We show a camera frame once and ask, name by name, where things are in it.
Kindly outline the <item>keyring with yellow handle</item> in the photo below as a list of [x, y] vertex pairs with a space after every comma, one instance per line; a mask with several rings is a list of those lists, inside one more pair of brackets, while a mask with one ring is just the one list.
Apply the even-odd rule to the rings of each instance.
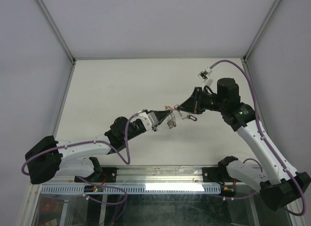
[[177, 127], [176, 117], [174, 115], [174, 112], [177, 112], [179, 117], [182, 117], [181, 112], [177, 110], [178, 107], [179, 107], [178, 104], [176, 104], [175, 106], [165, 105], [165, 110], [171, 110], [172, 111], [171, 114], [167, 117], [167, 126], [170, 129]]

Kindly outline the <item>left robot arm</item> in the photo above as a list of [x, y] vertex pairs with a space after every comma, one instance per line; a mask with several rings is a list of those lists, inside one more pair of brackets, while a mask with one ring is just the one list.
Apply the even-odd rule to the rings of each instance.
[[147, 131], [156, 131], [172, 110], [142, 110], [130, 118], [118, 117], [104, 134], [86, 140], [57, 141], [45, 136], [25, 154], [21, 172], [32, 184], [43, 184], [55, 177], [82, 177], [88, 182], [98, 181], [102, 167], [98, 155], [117, 154], [129, 165], [128, 141]]

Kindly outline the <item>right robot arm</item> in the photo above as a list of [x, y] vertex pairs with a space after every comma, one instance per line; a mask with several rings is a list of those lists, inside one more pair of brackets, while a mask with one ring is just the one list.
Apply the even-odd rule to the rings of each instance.
[[234, 156], [219, 161], [218, 177], [242, 181], [260, 194], [265, 205], [277, 211], [297, 200], [311, 183], [307, 172], [299, 172], [291, 165], [261, 130], [253, 108], [241, 102], [239, 86], [233, 78], [217, 81], [217, 92], [209, 93], [207, 87], [195, 87], [191, 96], [177, 107], [179, 111], [202, 114], [206, 110], [219, 112], [226, 124], [250, 147], [263, 172], [247, 167]]

